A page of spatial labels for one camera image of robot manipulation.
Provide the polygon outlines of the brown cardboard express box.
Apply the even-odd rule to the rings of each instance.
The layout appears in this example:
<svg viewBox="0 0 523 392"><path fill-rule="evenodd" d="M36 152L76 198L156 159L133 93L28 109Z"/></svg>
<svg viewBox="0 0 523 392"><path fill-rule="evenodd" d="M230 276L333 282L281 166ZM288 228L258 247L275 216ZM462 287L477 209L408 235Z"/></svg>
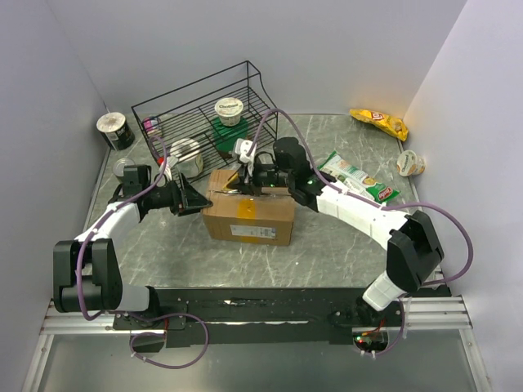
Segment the brown cardboard express box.
<svg viewBox="0 0 523 392"><path fill-rule="evenodd" d="M202 210L211 238L241 243L288 246L291 242L296 203L286 189L252 196L227 193L223 186L235 172L215 170L209 177L206 198L211 207Z"/></svg>

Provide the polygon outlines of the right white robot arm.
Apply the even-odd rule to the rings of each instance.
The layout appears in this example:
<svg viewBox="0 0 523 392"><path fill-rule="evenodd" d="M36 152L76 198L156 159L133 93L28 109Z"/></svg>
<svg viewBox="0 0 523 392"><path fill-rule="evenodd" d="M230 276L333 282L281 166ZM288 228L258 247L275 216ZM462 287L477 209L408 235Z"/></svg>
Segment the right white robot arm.
<svg viewBox="0 0 523 392"><path fill-rule="evenodd" d="M294 137L273 144L271 163L262 163L255 144L238 139L232 156L239 163L226 188L259 196L265 188L285 188L298 204L331 216L369 236L386 251L386 269L364 291L359 320L369 326L385 317L386 307L416 292L444 258L430 217L388 211L353 194L334 176L314 169Z"/></svg>

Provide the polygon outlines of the yellow utility knife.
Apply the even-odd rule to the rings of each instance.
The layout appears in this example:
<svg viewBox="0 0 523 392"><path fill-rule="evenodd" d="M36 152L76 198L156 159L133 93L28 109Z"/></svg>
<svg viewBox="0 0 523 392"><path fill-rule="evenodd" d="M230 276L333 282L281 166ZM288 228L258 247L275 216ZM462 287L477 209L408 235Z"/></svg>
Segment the yellow utility knife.
<svg viewBox="0 0 523 392"><path fill-rule="evenodd" d="M241 194L242 176L236 171L223 185L222 190L228 194Z"/></svg>

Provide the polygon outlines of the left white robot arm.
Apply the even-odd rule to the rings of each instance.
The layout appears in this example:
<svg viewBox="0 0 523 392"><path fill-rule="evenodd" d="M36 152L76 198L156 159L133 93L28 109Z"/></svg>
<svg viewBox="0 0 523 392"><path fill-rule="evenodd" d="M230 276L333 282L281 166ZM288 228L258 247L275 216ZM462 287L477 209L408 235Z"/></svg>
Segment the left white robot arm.
<svg viewBox="0 0 523 392"><path fill-rule="evenodd" d="M58 312L80 312L87 320L104 312L128 312L144 328L160 322L155 289L123 283L115 248L153 210L167 208L174 216L187 216L212 206L184 175L180 180L164 174L153 178L148 165L123 169L123 182L104 214L84 233L54 246L53 302Z"/></svg>

